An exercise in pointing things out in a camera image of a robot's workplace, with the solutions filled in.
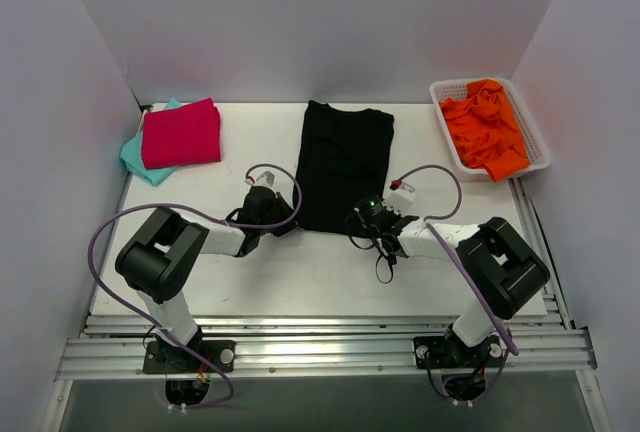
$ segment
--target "white plastic basket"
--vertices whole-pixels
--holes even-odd
[[[529,159],[529,162],[531,164],[526,169],[519,170],[509,178],[520,177],[528,172],[531,172],[532,170],[539,170],[549,167],[549,164],[551,164],[551,153],[549,152],[549,148],[542,138],[540,129],[538,129],[538,126],[533,120],[529,109],[527,109],[524,100],[522,100],[520,95],[516,92],[516,89],[511,81],[495,77],[491,77],[491,79],[500,82],[500,84],[502,84],[502,86],[504,87],[504,91],[507,94],[507,99],[509,99],[509,103],[513,108],[513,114],[515,115],[516,121],[520,126],[520,131],[522,132],[525,147],[527,149],[527,158]],[[458,156],[456,147],[453,144],[453,140],[451,139],[449,128],[447,127],[447,123],[444,120],[442,109],[440,109],[440,102],[445,100],[447,97],[451,97],[453,100],[466,99],[467,84],[476,80],[482,80],[482,78],[443,80],[440,82],[434,82],[433,84],[431,84],[431,87],[429,87],[431,99],[433,100],[433,105],[436,108],[438,122],[440,123],[442,133],[449,146],[451,157],[458,169],[458,173],[456,173],[456,176],[460,180],[465,181],[490,179],[489,174],[487,174],[486,170],[470,169],[460,161],[460,157]]]

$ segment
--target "gray floor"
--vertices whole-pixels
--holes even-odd
[[[506,374],[473,409],[437,397],[427,378],[236,381],[225,406],[168,414],[161,381],[77,382],[64,432],[87,431],[592,431],[573,373]],[[214,387],[222,389],[216,381]]]

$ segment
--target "black t-shirt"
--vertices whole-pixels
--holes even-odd
[[[300,227],[346,234],[345,219],[354,205],[382,196],[392,140],[392,115],[374,109],[345,112],[310,101],[296,171],[302,189]],[[293,200],[298,202],[295,192]],[[357,224],[350,232],[362,236]]]

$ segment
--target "white wall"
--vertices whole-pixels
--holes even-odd
[[[82,0],[141,101],[423,102],[511,76],[551,0]]]
[[[33,430],[90,297],[136,104],[80,0],[0,0],[0,429]]]
[[[554,153],[527,188],[615,430],[638,430],[640,0],[554,0],[515,80]]]

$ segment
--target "wire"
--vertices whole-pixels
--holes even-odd
[[[149,330],[147,330],[145,334],[142,336],[142,347],[144,347],[144,350],[147,350],[147,344],[145,343],[145,340],[151,337],[151,332],[156,330],[156,328],[157,327],[155,325],[152,325],[151,327],[149,327]]]
[[[502,321],[500,321],[500,319],[498,319],[495,316],[495,314],[493,313],[493,310],[491,310],[491,307],[489,306],[487,300],[484,298],[484,296],[480,292],[480,289],[478,288],[478,286],[475,284],[475,282],[473,281],[473,279],[471,278],[469,273],[464,268],[464,265],[462,265],[462,261],[460,261],[460,258],[458,257],[457,252],[447,243],[446,240],[444,240],[444,238],[440,235],[440,233],[436,230],[436,228],[429,222],[429,220],[446,220],[446,219],[450,219],[460,209],[460,206],[462,205],[462,185],[460,184],[460,181],[458,180],[458,178],[454,175],[453,172],[451,172],[449,169],[447,169],[446,167],[444,167],[442,165],[427,164],[427,165],[421,165],[420,167],[416,167],[415,169],[411,169],[406,174],[401,175],[398,178],[398,180],[404,180],[405,178],[409,177],[410,175],[413,175],[416,172],[419,172],[419,171],[425,170],[425,169],[437,169],[437,170],[441,170],[441,171],[447,173],[449,175],[449,177],[451,177],[453,179],[453,182],[456,185],[456,189],[458,190],[458,200],[457,200],[456,205],[453,208],[453,210],[450,213],[445,214],[445,215],[427,215],[424,218],[425,225],[431,231],[431,233],[436,238],[438,243],[442,246],[442,248],[447,253],[447,255],[449,256],[451,261],[454,263],[454,265],[458,268],[458,270],[460,271],[460,273],[462,274],[462,276],[466,280],[467,284],[469,284],[469,287],[471,287],[471,290],[473,291],[473,293],[475,294],[476,298],[480,302],[480,305],[482,305],[482,308],[484,309],[486,314],[489,316],[489,320],[491,321],[491,324],[498,331],[498,334],[500,335],[500,338],[505,343],[505,346],[507,347],[507,350],[511,354],[513,354],[514,356],[518,356],[520,354],[520,350],[518,349],[518,347],[514,343],[513,339],[511,338],[511,335],[509,333],[507,333],[507,329],[505,328],[505,326],[502,323]]]
[[[200,404],[192,405],[192,406],[189,406],[189,408],[208,408],[208,407],[213,407],[213,406],[215,406],[217,404],[221,404],[223,402],[227,402],[228,400],[231,400],[233,398],[234,393],[235,393],[235,389],[233,387],[233,383],[231,382],[229,377],[227,377],[227,375],[222,370],[220,370],[218,367],[216,367],[211,361],[205,359],[202,355],[198,354],[196,351],[190,349],[188,346],[186,346],[185,344],[180,342],[172,333],[170,333],[168,330],[166,330],[158,320],[153,318],[151,315],[149,315],[144,310],[142,310],[139,307],[133,305],[128,300],[120,297],[116,292],[114,292],[102,280],[102,278],[100,277],[100,274],[98,273],[98,270],[96,269],[96,266],[95,266],[95,263],[94,263],[94,260],[93,260],[95,244],[96,244],[96,241],[98,240],[98,237],[102,233],[102,231],[104,229],[106,229],[107,227],[109,227],[111,224],[113,224],[115,221],[120,219],[121,217],[124,217],[125,215],[132,214],[134,212],[138,212],[140,210],[155,209],[155,208],[158,208],[158,207],[169,207],[169,208],[172,208],[172,209],[185,210],[187,212],[191,212],[192,214],[195,214],[195,215],[197,215],[199,217],[202,217],[203,219],[206,219],[206,220],[208,220],[210,222],[213,222],[215,224],[225,225],[225,226],[228,226],[228,227],[236,227],[236,228],[239,228],[239,229],[274,229],[274,228],[282,227],[283,225],[286,225],[289,222],[291,222],[294,219],[294,217],[298,214],[298,212],[300,211],[300,205],[302,204],[302,190],[300,189],[300,184],[298,184],[298,182],[296,181],[295,177],[290,172],[288,172],[287,170],[283,169],[282,167],[280,167],[278,165],[268,164],[268,163],[256,164],[253,167],[250,167],[249,170],[247,170],[247,172],[245,174],[245,177],[249,178],[250,177],[249,174],[251,174],[252,171],[254,171],[255,169],[257,169],[259,167],[270,167],[270,168],[279,170],[280,172],[285,174],[287,177],[289,177],[293,181],[293,185],[294,185],[294,187],[295,187],[295,189],[296,189],[296,191],[298,193],[298,203],[296,204],[296,207],[293,210],[293,213],[289,217],[287,217],[285,220],[283,220],[281,222],[278,222],[277,224],[250,225],[250,224],[227,223],[227,222],[225,222],[223,220],[216,219],[215,217],[211,217],[210,215],[207,215],[204,212],[200,212],[199,210],[194,209],[193,207],[189,207],[187,205],[171,204],[171,203],[156,203],[156,204],[139,205],[139,206],[131,207],[129,209],[125,209],[125,210],[122,210],[122,211],[118,212],[113,217],[111,217],[107,221],[105,221],[102,224],[100,224],[98,226],[98,228],[96,228],[96,230],[94,231],[94,233],[91,236],[91,238],[89,239],[89,245],[87,246],[87,263],[89,265],[89,272],[91,272],[93,280],[96,281],[98,286],[100,286],[100,288],[102,290],[104,290],[105,293],[109,297],[111,297],[113,300],[118,302],[120,305],[123,305],[124,307],[126,307],[129,310],[131,310],[132,312],[135,312],[136,314],[140,315],[141,317],[147,319],[156,328],[162,330],[163,335],[167,339],[169,339],[171,342],[173,342],[174,345],[176,345],[177,347],[182,349],[184,352],[186,352],[190,356],[192,356],[195,359],[197,359],[200,363],[202,363],[206,367],[208,367],[209,370],[211,370],[211,371],[215,372],[216,374],[218,374],[222,378],[222,380],[224,380],[225,384],[227,385],[227,387],[229,389],[229,392],[224,397],[221,397],[221,398],[218,398],[218,399],[213,399],[213,400],[208,401],[206,403],[200,403]]]
[[[386,257],[383,254],[380,254],[378,256],[378,260],[376,260],[376,279],[378,279],[378,282],[380,282],[382,285],[387,285],[390,284],[391,281],[393,280],[393,266],[391,264],[389,264],[389,280],[387,280],[386,282],[382,279],[380,279],[380,274],[378,274],[378,264],[380,263],[381,259],[386,259]]]
[[[373,239],[371,239],[371,245],[369,247],[363,247],[360,244],[358,244],[355,240],[353,240],[353,235],[351,234],[351,227],[349,227],[349,219],[351,219],[352,217],[356,217],[355,212],[353,214],[349,214],[344,218],[344,229],[345,232],[347,233],[347,237],[349,238],[349,242],[351,242],[353,244],[353,246],[357,249],[360,250],[371,250],[373,249],[373,247],[375,247],[375,241]]]
[[[495,377],[491,380],[491,382],[489,382],[489,384],[486,386],[486,388],[484,389],[484,391],[478,395],[475,399],[472,400],[473,403],[476,403],[478,400],[480,400],[483,397],[486,397],[486,395],[491,391],[491,389],[493,389],[495,387],[495,385],[498,383],[498,380],[500,379],[500,377],[502,376],[502,373],[504,372],[504,368],[507,365],[507,360],[509,358],[509,350],[505,350],[504,355],[502,356],[502,361],[500,362],[500,366],[498,367],[498,371],[496,372]],[[461,376],[451,376],[451,377],[447,377],[444,381],[443,381],[443,387],[447,387],[447,384],[452,381],[455,380],[456,378],[460,378]]]
[[[427,368],[427,376],[429,377],[429,383],[431,384],[431,388],[438,394],[440,397],[444,397],[445,399],[450,398],[451,396],[443,394],[436,387],[435,382],[433,381],[433,376],[431,375],[431,366],[429,365],[429,354],[427,354],[426,360],[424,361],[425,367]]]
[[[404,180],[407,177],[409,177],[410,175],[413,175],[416,172],[420,172],[421,170],[425,170],[425,169],[437,169],[437,170],[441,170],[441,171],[445,172],[447,175],[449,175],[449,177],[451,177],[453,179],[453,183],[456,185],[456,189],[458,190],[458,200],[456,201],[456,205],[455,205],[455,207],[453,208],[453,210],[451,212],[449,212],[448,214],[445,214],[445,215],[428,215],[427,217],[425,217],[425,220],[427,220],[427,219],[433,219],[433,220],[447,220],[447,219],[450,219],[451,217],[453,217],[454,215],[456,215],[458,213],[458,210],[460,210],[460,206],[462,205],[462,185],[460,185],[460,181],[454,175],[453,172],[451,172],[449,169],[447,169],[446,167],[444,167],[442,165],[426,164],[426,165],[421,165],[420,167],[416,167],[415,169],[411,169],[409,172],[407,172],[407,173],[401,175],[400,177],[398,177],[398,180]]]

